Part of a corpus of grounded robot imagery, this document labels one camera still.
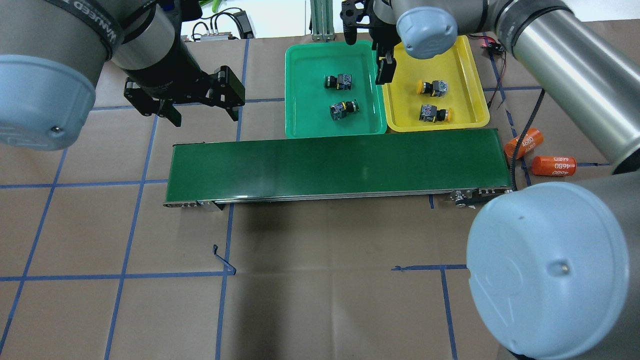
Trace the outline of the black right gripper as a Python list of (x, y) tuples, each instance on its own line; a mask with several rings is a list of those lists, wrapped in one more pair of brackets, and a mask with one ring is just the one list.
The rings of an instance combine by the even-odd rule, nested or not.
[(368, 30), (372, 39), (372, 50), (378, 57), (376, 60), (376, 85), (391, 84), (397, 68), (397, 61), (392, 56), (394, 48), (401, 42), (393, 19), (393, 10), (388, 0), (343, 0), (340, 18), (343, 23), (345, 43), (352, 46), (357, 41), (359, 29)]

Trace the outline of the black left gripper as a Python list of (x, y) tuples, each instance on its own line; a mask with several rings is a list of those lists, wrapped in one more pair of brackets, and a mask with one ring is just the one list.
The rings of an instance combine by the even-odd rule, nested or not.
[(208, 73), (191, 55), (167, 55), (152, 66), (123, 71), (124, 98), (142, 116), (162, 117), (177, 128), (182, 126), (182, 114), (176, 105), (218, 107), (237, 122), (246, 104), (246, 89), (226, 64)]

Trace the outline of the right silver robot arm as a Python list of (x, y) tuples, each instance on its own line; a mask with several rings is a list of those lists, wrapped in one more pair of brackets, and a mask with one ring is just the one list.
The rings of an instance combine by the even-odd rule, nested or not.
[(474, 305), (499, 359), (639, 358), (639, 66), (562, 0), (344, 0), (345, 41), (369, 30), (393, 79), (393, 47), (432, 59), (492, 31), (541, 85), (516, 161), (549, 94), (613, 168), (549, 181), (484, 205), (467, 240)]

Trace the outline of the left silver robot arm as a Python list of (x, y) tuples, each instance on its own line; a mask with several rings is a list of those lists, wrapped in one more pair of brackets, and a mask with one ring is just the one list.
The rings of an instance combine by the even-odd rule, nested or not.
[(142, 116), (179, 127), (176, 104), (224, 109), (234, 120), (245, 87), (226, 65), (203, 71), (181, 38), (202, 16), (196, 0), (3, 0), (0, 137), (40, 151), (77, 141), (105, 63), (126, 74), (123, 95)]

